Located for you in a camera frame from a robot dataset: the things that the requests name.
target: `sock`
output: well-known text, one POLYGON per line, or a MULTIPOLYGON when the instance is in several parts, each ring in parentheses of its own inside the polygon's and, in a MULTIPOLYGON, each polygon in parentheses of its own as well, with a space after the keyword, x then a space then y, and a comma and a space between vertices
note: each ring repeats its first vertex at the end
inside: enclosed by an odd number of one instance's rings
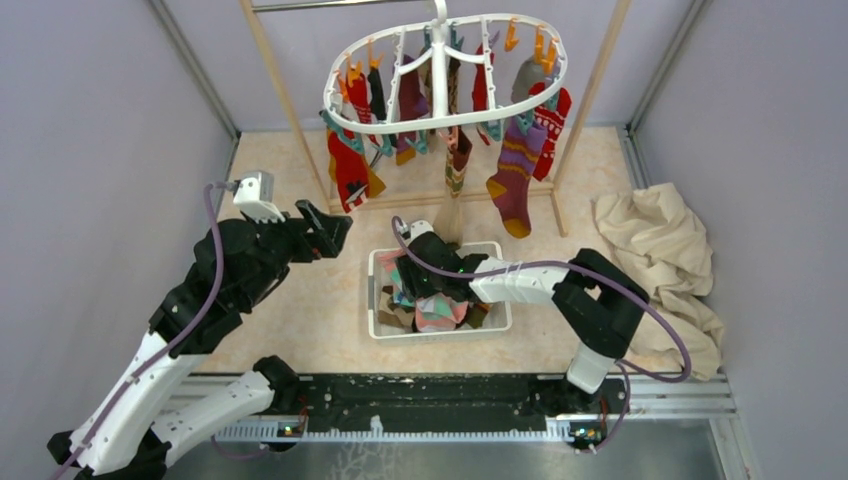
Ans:
MULTIPOLYGON (((371 86, 371 113, 377 117, 377 120, 386 120, 386 97, 383 95, 383 80, 380 78, 380 71, 372 68, 368 71, 368 85, 371 86)), ((389 142, 397 148, 397 135, 389 135, 389 142)))
POLYGON ((486 189, 500 211, 504 228, 515 238, 530 235, 527 186, 536 169, 545 136, 546 130, 535 121, 524 135, 518 123, 510 120, 498 157, 498 171, 486 181, 486 189))
MULTIPOLYGON (((412 57, 409 55, 403 56, 404 65, 411 61, 412 57)), ((415 120, 429 113, 430 109, 427 106, 427 99, 421 94, 417 72, 409 72, 400 77, 398 104, 401 121, 415 120)), ((398 165, 403 165, 415 158, 415 148, 409 145, 406 139, 408 138, 410 141, 414 141, 417 135, 418 132, 403 132, 398 134, 397 155, 395 155, 395 162, 398 165)))
MULTIPOLYGON (((536 83, 530 88, 530 95, 536 95, 544 89, 544 82, 536 83)), ((548 131, 545 145, 542 146, 542 153, 539 155, 539 162, 536 164, 536 171, 533 172, 533 178, 540 182, 548 176, 551 166, 554 164, 556 142, 565 126, 565 117, 568 116, 568 110, 570 109, 571 96, 568 94, 568 90, 564 88, 559 90, 556 110, 550 110, 545 103, 536 107, 536 122, 548 131)))
POLYGON ((345 213, 350 212, 353 207, 365 203, 368 186, 365 157, 345 145, 330 129, 327 129, 327 150, 330 152, 330 178, 336 182, 342 208, 345 213))
POLYGON ((445 185, 450 190, 453 198, 462 193, 462 185, 465 183, 465 167, 468 166, 468 157, 471 156, 471 140, 465 136, 462 127, 457 127, 456 148, 450 149, 445 162, 445 185))
POLYGON ((512 95, 510 96, 512 103, 522 102, 530 98, 530 88, 539 82, 543 84, 545 82, 545 67, 536 63, 535 56, 530 56, 518 68, 515 82, 512 83, 512 95))
POLYGON ((459 95, 459 60, 450 57, 448 62, 448 112, 457 113, 456 104, 459 95))
MULTIPOLYGON (((371 106, 368 104, 368 88, 365 84, 365 75, 360 73, 353 80, 353 83, 348 85, 347 93, 350 96, 350 103, 356 109, 356 116, 359 118, 359 121, 370 124, 371 106)), ((374 135, 368 135, 368 140, 371 140, 371 143, 377 143, 377 137, 374 135)))
MULTIPOLYGON (((477 47, 477 55, 483 54, 483 44, 481 43, 479 47, 477 47)), ((489 54, 489 63, 492 65, 495 64, 495 52, 489 54)), ((484 65, 482 63, 477 64, 477 74, 474 76, 474 88, 471 90, 471 104, 473 110, 475 112, 479 112, 481 110, 486 110, 488 104, 488 94, 486 85, 486 72, 484 71, 484 65)), ((483 143, 486 145, 490 145, 491 142, 489 140, 489 136, 480 126, 477 124, 477 134, 480 135, 480 139, 483 140, 483 143)))

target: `clothes peg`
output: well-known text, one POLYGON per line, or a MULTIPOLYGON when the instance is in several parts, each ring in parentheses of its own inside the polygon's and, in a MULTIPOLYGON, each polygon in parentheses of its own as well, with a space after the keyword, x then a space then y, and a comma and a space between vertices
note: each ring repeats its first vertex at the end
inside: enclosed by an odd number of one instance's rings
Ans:
POLYGON ((513 117, 513 121, 518 126, 518 130, 522 135, 527 135, 530 126, 536 121, 536 110, 528 110, 513 117))
POLYGON ((336 70, 336 80, 339 82, 339 92, 342 94, 342 98, 349 103, 350 95, 347 93, 347 82, 342 80, 342 74, 338 70, 336 70))
POLYGON ((495 32, 494 35, 489 35, 489 49, 495 48, 495 44, 498 43, 499 38, 501 38, 501 31, 500 30, 495 32))
POLYGON ((483 126, 483 129, 486 130, 486 135, 488 135, 492 140, 500 142, 501 139, 503 139, 503 130, 501 129, 500 120, 495 120, 494 122, 482 122, 480 125, 483 126))
POLYGON ((321 110, 318 112, 321 115, 321 118, 324 120, 324 123, 327 124, 330 130, 336 132, 336 135, 339 137, 339 140, 342 141, 345 145, 347 145, 351 150, 356 153, 365 153, 365 147, 362 145, 362 135, 359 133, 354 133, 353 138, 348 138, 345 134, 345 129, 341 127, 338 123, 333 120, 333 117, 330 116, 330 113, 326 110, 321 110))
POLYGON ((374 43, 374 40, 369 38, 368 39, 368 67, 372 68, 372 69, 377 69, 377 68, 380 67, 380 62, 383 61, 383 55, 385 55, 385 53, 381 53, 380 56, 375 59, 373 51, 371 50, 371 44, 372 43, 374 43))
POLYGON ((518 45, 518 39, 515 38, 515 19, 510 19, 509 26, 506 28, 506 40, 504 40, 504 50, 511 52, 518 45))
POLYGON ((536 47, 534 49, 536 63, 542 65, 545 61, 545 36, 542 34, 542 26, 536 25, 536 47))
POLYGON ((353 81, 362 74, 362 60, 356 62, 356 65, 353 65, 350 61, 350 54, 345 53, 345 57, 347 57, 347 85, 351 86, 353 81))
POLYGON ((374 145, 374 148, 379 150, 380 153, 382 153, 384 157, 391 157, 395 153, 395 149, 394 149, 394 147, 392 147, 392 136, 387 134, 387 133, 383 134, 383 144, 382 145, 377 145, 376 143, 373 144, 373 145, 374 145))
POLYGON ((416 140, 410 140, 409 138, 405 138, 406 143, 409 144, 410 147, 414 148, 416 152, 424 155, 428 152, 427 150, 427 130, 419 130, 418 138, 416 140))
POLYGON ((556 64, 556 57, 557 57, 556 42, 557 42, 557 39, 551 38, 551 42, 548 44, 547 58, 545 58, 540 63, 540 65, 545 67, 545 74, 546 75, 550 75, 554 71, 554 64, 556 64))
POLYGON ((557 91, 557 93, 555 93, 554 96, 552 96, 551 98, 545 100, 545 108, 547 108, 548 110, 550 110, 552 112, 556 111, 556 107, 557 107, 558 104, 559 104, 559 91, 557 91))
POLYGON ((454 50, 462 50, 462 44, 465 42, 465 37, 460 37, 459 40, 456 39, 456 26, 451 23, 450 24, 450 32, 451 32, 451 48, 454 50))
POLYGON ((453 150, 456 148, 456 144, 459 141, 459 127, 450 127, 448 128, 447 134, 443 132, 439 132, 439 136, 442 137, 442 140, 448 146, 448 150, 453 150))

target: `wall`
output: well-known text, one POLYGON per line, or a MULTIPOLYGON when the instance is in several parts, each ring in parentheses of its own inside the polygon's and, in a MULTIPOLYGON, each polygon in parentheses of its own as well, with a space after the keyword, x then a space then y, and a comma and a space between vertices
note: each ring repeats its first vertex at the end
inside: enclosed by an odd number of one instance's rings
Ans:
POLYGON ((764 478, 844 478, 848 3, 714 2, 640 132, 715 248, 710 304, 764 478))
POLYGON ((0 477, 45 478, 184 276, 230 140, 144 2, 4 2, 0 72, 0 477))
MULTIPOLYGON (((242 130, 288 128, 238 2, 168 0, 167 3, 236 125, 242 130)), ((690 0, 633 1, 590 122, 631 119, 690 3, 690 0)), ((614 6, 615 0, 463 0, 449 1, 448 13, 458 17, 513 12, 554 25, 563 36, 569 55, 566 86, 578 105, 614 6)), ((298 116, 307 128, 323 125, 317 115, 322 105, 321 90, 330 65, 344 49, 384 28, 432 18, 428 2, 424 1, 260 14, 298 116)), ((479 33, 467 32, 466 36, 464 50, 476 49, 479 33)), ((495 49, 494 73, 500 102, 508 100, 518 66, 532 52, 532 30, 523 31, 521 38, 517 49, 508 54, 503 52, 502 43, 495 49)), ((416 36, 408 43, 406 51, 414 54, 423 45, 423 39, 416 36)), ((389 52, 390 48, 377 45, 375 51, 389 52)), ((384 68, 384 85, 388 85, 388 74, 389 69, 384 68)), ((460 81, 465 84, 460 90, 465 92, 461 93, 461 102, 466 105, 470 105, 473 77, 474 69, 470 66, 460 70, 460 81)))

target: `wooden pole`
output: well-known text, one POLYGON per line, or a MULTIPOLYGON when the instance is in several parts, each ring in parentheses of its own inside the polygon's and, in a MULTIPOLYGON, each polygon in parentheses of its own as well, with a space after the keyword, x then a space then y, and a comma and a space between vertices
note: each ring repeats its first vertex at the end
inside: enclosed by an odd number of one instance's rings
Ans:
POLYGON ((562 185, 565 177, 565 170, 568 168, 574 151, 577 148, 577 140, 580 138, 580 133, 583 130, 583 125, 586 123, 586 118, 589 116, 589 110, 592 109, 592 102, 595 100, 595 95, 598 93, 598 88, 601 85, 601 79, 606 72, 607 64, 612 56, 612 51, 615 48, 615 43, 618 40, 618 34, 621 31, 621 25, 624 23, 624 18, 627 16, 627 9, 630 7, 630 0, 618 0, 615 4, 615 10, 612 12, 607 33, 604 35, 604 40, 601 43, 601 49, 598 51, 598 57, 595 59, 595 66, 592 68, 592 74, 589 75, 589 81, 586 83, 586 90, 583 92, 583 98, 580 100, 580 108, 577 109, 577 118, 571 126, 571 131, 568 133, 568 140, 565 143, 565 150, 560 157, 559 165, 554 174, 554 189, 551 192, 551 201, 554 204, 554 214, 556 216, 557 226, 559 226, 560 235, 563 237, 568 235, 568 228, 565 222, 565 215, 562 205, 560 204, 557 191, 562 185))
POLYGON ((256 15, 256 12, 253 11, 252 0, 239 0, 239 3, 241 3, 241 9, 244 11, 244 17, 247 19, 247 25, 253 33, 253 39, 256 41, 256 47, 259 49, 259 55, 262 56, 262 61, 265 62, 265 68, 268 69, 268 76, 271 77, 271 84, 274 86, 274 91, 277 92, 280 105, 283 107, 283 111, 289 119, 289 126, 291 126, 292 132, 294 133, 294 138, 302 151, 301 153, 303 153, 306 160, 309 162, 309 167, 312 170, 312 179, 315 181, 315 186, 318 189, 321 200, 324 202, 324 207, 329 210, 330 197, 327 194, 327 191, 324 190, 324 184, 321 181, 321 175, 318 173, 318 167, 315 165, 315 159, 312 158, 312 152, 309 150, 309 145, 307 145, 306 138, 303 136, 300 120, 297 118, 297 112, 291 103, 291 97, 289 97, 288 89, 286 89, 286 84, 283 81, 283 77, 280 75, 280 66, 277 64, 277 58, 274 56, 274 50, 268 42, 267 35, 265 35, 265 28, 259 21, 259 17, 256 15))

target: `wooden drying rack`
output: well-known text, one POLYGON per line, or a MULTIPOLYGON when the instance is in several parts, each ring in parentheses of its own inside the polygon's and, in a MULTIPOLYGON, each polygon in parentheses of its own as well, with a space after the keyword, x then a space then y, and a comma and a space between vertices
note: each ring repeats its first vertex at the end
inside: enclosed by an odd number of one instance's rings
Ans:
MULTIPOLYGON (((289 97, 288 89, 280 74, 280 67, 277 64, 277 58, 268 41, 265 28, 259 21, 259 13, 275 12, 283 10, 295 10, 304 8, 322 8, 330 6, 357 5, 359 3, 348 3, 344 0, 327 0, 320 2, 300 3, 300 4, 284 4, 284 5, 263 5, 254 6, 252 0, 239 0, 241 3, 244 16, 247 19, 247 24, 253 33, 253 38, 256 40, 256 46, 259 49, 259 54, 265 62, 265 67, 268 69, 268 75, 271 77, 271 83, 279 97, 280 105, 289 120, 292 132, 294 132, 295 140, 300 147, 303 155, 309 160, 309 165, 312 170, 312 176, 318 187, 318 191, 324 200, 324 204, 329 209, 330 213, 342 213, 343 209, 340 204, 333 202, 330 194, 324 188, 324 183, 321 180, 321 175, 318 172, 318 167, 315 164, 315 159, 312 157, 312 152, 306 143, 306 138, 303 136, 303 129, 300 124, 300 119, 297 117, 291 98, 289 97)), ((385 3, 385 0, 372 0, 370 3, 385 3)), ((565 170, 571 162, 574 152, 577 148, 577 140, 580 138, 580 133, 586 123, 586 118, 589 116, 589 110, 592 108, 592 103, 595 100, 595 95, 598 93, 601 80, 612 55, 613 48, 618 40, 618 34, 621 31, 621 25, 624 23, 624 18, 627 16, 627 10, 630 7, 630 0, 617 0, 609 25, 607 26, 606 34, 604 35, 601 48, 598 51, 598 57, 595 59, 595 65, 592 68, 592 73, 589 75, 589 81, 586 84, 586 90, 583 93, 583 98, 580 101, 580 106, 577 109, 577 117, 571 130, 568 134, 568 140, 565 143, 565 149, 557 164, 554 172, 553 181, 534 182, 528 188, 527 195, 530 197, 549 196, 554 207, 554 217, 559 227, 560 235, 563 237, 568 235, 568 224, 565 218, 565 210, 562 200, 559 198, 558 190, 562 185, 565 177, 565 170)), ((428 192, 417 193, 398 193, 385 195, 377 198, 369 198, 363 205, 357 207, 358 210, 371 210, 379 208, 399 208, 411 207, 418 205, 435 205, 442 202, 444 191, 433 190, 428 192)), ((463 189, 462 195, 459 197, 464 202, 475 202, 480 200, 490 200, 489 192, 483 188, 466 188, 463 189)))

